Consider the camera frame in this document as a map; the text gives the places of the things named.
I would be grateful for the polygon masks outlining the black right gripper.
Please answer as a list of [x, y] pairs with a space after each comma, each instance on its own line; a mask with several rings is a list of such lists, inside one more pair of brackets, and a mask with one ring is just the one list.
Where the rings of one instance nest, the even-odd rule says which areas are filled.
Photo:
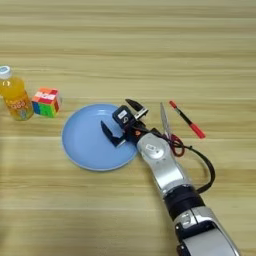
[[133, 114], [128, 107], [119, 107], [114, 112], [114, 121], [123, 131], [121, 137], [115, 137], [107, 125], [101, 122], [103, 133], [115, 147], [121, 146], [126, 141], [137, 143], [142, 136], [149, 133], [146, 125], [141, 121], [141, 118], [148, 113], [148, 109], [132, 99], [126, 99], [126, 102], [137, 113]]

